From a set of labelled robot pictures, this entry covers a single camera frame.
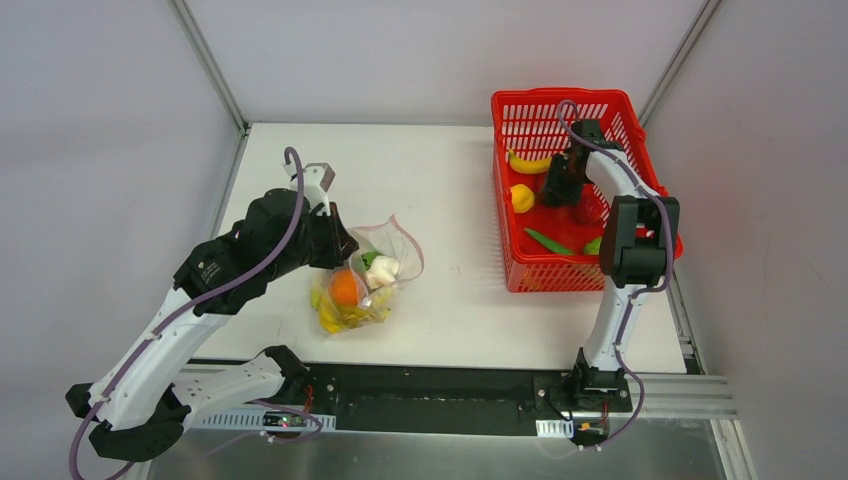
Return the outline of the orange toy orange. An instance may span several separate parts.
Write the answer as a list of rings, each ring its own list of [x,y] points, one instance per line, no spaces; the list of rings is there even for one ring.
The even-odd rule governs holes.
[[[350,268],[335,271],[328,286],[330,299],[342,307],[356,307],[360,303],[359,278]]]

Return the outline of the clear zip top bag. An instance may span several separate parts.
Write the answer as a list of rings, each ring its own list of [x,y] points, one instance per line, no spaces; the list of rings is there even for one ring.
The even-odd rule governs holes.
[[[310,306],[329,334],[385,322],[425,267],[420,243],[394,215],[350,233],[358,249],[340,267],[317,273],[310,288]]]

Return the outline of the white toy garlic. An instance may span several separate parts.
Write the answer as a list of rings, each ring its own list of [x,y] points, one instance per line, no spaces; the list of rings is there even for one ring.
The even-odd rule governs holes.
[[[380,255],[366,271],[366,283],[372,290],[391,285],[397,280],[399,270],[400,263],[397,259]]]

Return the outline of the red plastic basket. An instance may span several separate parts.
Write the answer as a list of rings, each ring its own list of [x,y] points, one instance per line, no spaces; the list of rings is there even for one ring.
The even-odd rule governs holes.
[[[609,206],[594,185],[583,189],[582,197],[594,194],[604,204],[603,223],[582,226],[573,219],[573,209],[547,207],[535,198],[534,207],[515,214],[509,196],[512,185],[525,184],[536,195],[545,174],[524,175],[508,164],[508,151],[514,150],[527,160],[541,159],[564,151],[570,143],[557,119],[556,107],[564,99],[568,122],[595,119],[604,137],[619,145],[636,173],[667,195],[658,181],[645,146],[642,129],[629,96],[615,89],[551,87],[531,90],[503,90],[491,97],[494,125],[494,191],[504,259],[507,288],[511,292],[582,292],[600,291],[604,279],[598,255],[584,255],[584,245],[601,237],[609,215]],[[557,255],[535,242],[525,232],[531,228],[575,252]]]

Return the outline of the toy watermelon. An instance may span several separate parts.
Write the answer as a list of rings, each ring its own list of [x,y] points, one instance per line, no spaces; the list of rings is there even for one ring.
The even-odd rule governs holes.
[[[373,264],[374,260],[375,260],[376,258],[378,258],[379,256],[380,256],[380,253],[379,253],[379,252],[377,252],[377,251],[369,251],[369,252],[365,252],[365,253],[363,253],[363,254],[360,256],[360,259],[361,259],[361,261],[362,261],[362,264],[363,264],[364,269],[365,269],[366,271],[368,271],[368,270],[371,268],[371,266],[372,266],[372,264]]]

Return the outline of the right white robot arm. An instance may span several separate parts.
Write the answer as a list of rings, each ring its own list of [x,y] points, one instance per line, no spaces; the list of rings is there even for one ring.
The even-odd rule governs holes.
[[[673,270],[679,202],[660,194],[633,169],[597,120],[565,127],[571,142],[553,155],[539,198],[549,207],[577,205],[597,187],[609,206],[599,248],[604,290],[594,327],[565,377],[569,400],[595,408],[626,386],[623,354],[631,326],[649,292],[666,288]]]

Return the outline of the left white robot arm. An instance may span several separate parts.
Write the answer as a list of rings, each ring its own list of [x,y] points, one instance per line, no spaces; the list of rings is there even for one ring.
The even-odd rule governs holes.
[[[356,250],[337,206],[322,187],[286,188],[253,200],[242,220],[197,245],[146,331],[122,361],[95,383],[66,393],[103,458],[146,462],[164,453],[194,423],[235,405],[274,397],[297,402],[306,367],[286,346],[205,380],[177,382],[198,348],[274,280],[304,266],[331,270]]]

